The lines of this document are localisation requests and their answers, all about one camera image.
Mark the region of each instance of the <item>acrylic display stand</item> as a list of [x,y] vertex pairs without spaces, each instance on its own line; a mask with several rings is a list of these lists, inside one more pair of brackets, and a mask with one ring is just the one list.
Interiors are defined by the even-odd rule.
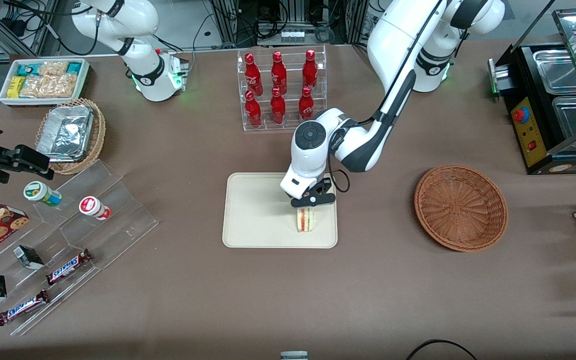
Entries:
[[[50,303],[40,305],[3,326],[10,335],[23,335],[48,315],[88,280],[157,226],[158,221],[121,183],[121,176],[101,160],[78,173],[57,191],[62,194],[56,207],[35,203],[39,224],[0,251],[0,275],[5,276],[7,299],[0,302],[0,313],[47,289]],[[79,212],[82,198],[95,196],[112,209],[112,215],[100,221]],[[38,270],[21,266],[13,253],[18,245],[37,251],[45,265]],[[93,259],[71,275],[48,286],[46,275],[88,249]]]
[[[310,47],[282,47],[281,57],[287,70],[288,92],[283,96],[286,102],[286,114],[282,125],[277,125],[273,121],[270,100],[272,99],[273,81],[270,70],[273,67],[273,52],[277,48],[254,48],[250,50],[238,51],[237,53],[237,79],[239,87],[239,101],[241,103],[241,120],[245,131],[249,130],[279,130],[295,129],[302,123],[299,117],[299,98],[302,96],[304,87],[304,78],[302,68],[306,62],[306,50],[315,51],[315,62],[317,63],[317,87],[314,88],[311,96],[314,102],[312,113],[314,116],[327,109],[327,84],[326,84],[326,48],[323,46]],[[261,126],[252,127],[246,115],[246,98],[244,97],[248,84],[246,82],[246,63],[244,55],[252,53],[254,63],[261,72],[261,84],[263,85],[263,94],[257,96],[256,100],[261,106]]]

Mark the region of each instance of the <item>brown tablecloth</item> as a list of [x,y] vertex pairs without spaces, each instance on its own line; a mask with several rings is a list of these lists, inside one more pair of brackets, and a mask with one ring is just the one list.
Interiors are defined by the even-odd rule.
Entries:
[[[0,328],[0,359],[403,359],[429,338],[480,359],[576,359],[576,175],[526,175],[486,71],[507,46],[467,41],[437,91],[411,96],[377,166],[338,197],[329,250],[222,244],[227,178],[290,163],[291,132],[242,130],[236,51],[197,54],[187,91],[162,103],[135,91],[119,57],[90,57],[101,158],[161,223],[28,334]],[[367,57],[327,51],[329,106],[367,118],[384,94]],[[34,144],[45,113],[2,106],[0,144]],[[416,219],[419,178],[450,163],[505,195],[507,232],[488,250],[443,248]],[[0,203],[29,210],[34,179],[13,174]],[[442,344],[416,357],[467,358]]]

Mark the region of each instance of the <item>brown wicker basket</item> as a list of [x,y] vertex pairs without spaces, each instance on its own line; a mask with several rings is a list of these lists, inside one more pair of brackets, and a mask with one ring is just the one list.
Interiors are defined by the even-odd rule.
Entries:
[[[78,98],[77,100],[59,104],[57,107],[74,107],[76,105],[86,105],[87,107],[91,107],[94,111],[92,133],[90,134],[90,140],[88,141],[87,155],[82,161],[50,163],[50,168],[54,170],[55,173],[63,175],[77,174],[91,166],[98,159],[99,154],[101,153],[101,148],[104,146],[104,137],[106,136],[106,119],[104,119],[104,114],[101,113],[99,107],[94,102],[87,100],[86,98]],[[39,138],[42,136],[47,118],[48,114],[43,117],[43,121],[41,122],[41,125],[39,125],[39,131],[34,137],[34,146],[39,144]]]
[[508,208],[498,187],[486,175],[459,164],[423,175],[414,191],[414,210],[433,239],[457,251],[493,246],[508,225]]

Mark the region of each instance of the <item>red bottle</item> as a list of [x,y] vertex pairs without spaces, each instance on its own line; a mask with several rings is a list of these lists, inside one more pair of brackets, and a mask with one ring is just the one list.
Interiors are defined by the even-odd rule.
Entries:
[[288,92],[288,76],[286,75],[286,66],[282,61],[282,53],[275,51],[272,53],[272,86],[278,87],[281,95]]
[[251,90],[246,91],[246,115],[250,126],[253,128],[258,128],[261,126],[261,107],[257,100],[255,100],[255,94]]
[[315,62],[315,50],[306,51],[306,63],[301,71],[303,75],[303,86],[311,89],[317,87],[317,63]]
[[255,64],[255,57],[251,53],[244,56],[246,60],[246,82],[248,89],[254,92],[256,96],[262,96],[264,87],[261,84],[261,73],[257,64]]
[[299,117],[301,120],[311,120],[311,117],[313,117],[313,105],[311,87],[306,85],[301,89],[301,98],[299,99]]
[[282,97],[281,89],[277,86],[272,88],[270,107],[272,108],[272,121],[277,125],[283,124],[286,115],[286,101]]

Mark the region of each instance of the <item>red switch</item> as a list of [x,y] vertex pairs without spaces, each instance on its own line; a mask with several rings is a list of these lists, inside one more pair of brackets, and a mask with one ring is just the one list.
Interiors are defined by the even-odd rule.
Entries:
[[517,109],[512,112],[512,120],[517,121],[517,123],[524,120],[524,116],[524,110],[522,109]]

